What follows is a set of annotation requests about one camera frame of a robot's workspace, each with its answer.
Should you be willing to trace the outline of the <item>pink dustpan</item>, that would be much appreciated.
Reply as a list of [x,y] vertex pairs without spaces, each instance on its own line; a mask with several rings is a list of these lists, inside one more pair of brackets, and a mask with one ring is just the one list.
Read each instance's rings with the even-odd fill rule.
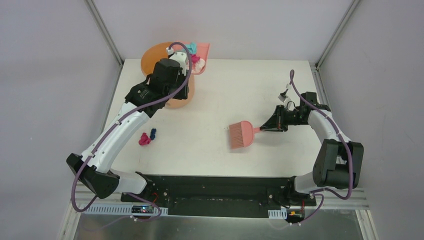
[[208,60],[208,54],[209,54],[209,49],[210,49],[210,43],[204,43],[204,42],[195,42],[197,44],[197,53],[196,55],[199,56],[200,58],[205,60],[205,67],[203,68],[201,74],[204,72],[204,70],[206,69],[206,63]]

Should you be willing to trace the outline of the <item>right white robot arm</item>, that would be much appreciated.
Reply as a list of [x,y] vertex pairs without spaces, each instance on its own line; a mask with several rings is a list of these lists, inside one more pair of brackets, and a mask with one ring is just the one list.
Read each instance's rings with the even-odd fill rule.
[[348,199],[359,183],[364,147],[351,141],[335,123],[330,108],[317,101],[315,92],[300,95],[300,104],[293,110],[276,106],[272,116],[259,128],[263,132],[286,132],[290,126],[310,126],[321,147],[312,171],[293,176],[284,200],[296,205],[304,194],[329,191]]

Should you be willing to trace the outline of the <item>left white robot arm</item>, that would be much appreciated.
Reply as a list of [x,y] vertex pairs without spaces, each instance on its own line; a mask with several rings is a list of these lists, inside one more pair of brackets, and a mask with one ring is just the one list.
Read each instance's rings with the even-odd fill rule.
[[156,62],[153,73],[134,85],[115,118],[95,142],[81,154],[71,153],[66,163],[99,199],[114,193],[133,193],[140,202],[152,198],[153,189],[138,172],[112,169],[112,164],[134,133],[147,123],[170,98],[187,92],[192,64],[176,56]]

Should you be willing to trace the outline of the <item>pink hand brush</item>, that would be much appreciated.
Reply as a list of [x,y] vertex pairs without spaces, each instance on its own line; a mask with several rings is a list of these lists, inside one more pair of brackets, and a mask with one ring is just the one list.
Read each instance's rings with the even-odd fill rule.
[[231,149],[249,147],[254,142],[255,134],[261,132],[259,127],[254,127],[247,120],[230,124],[228,130]]

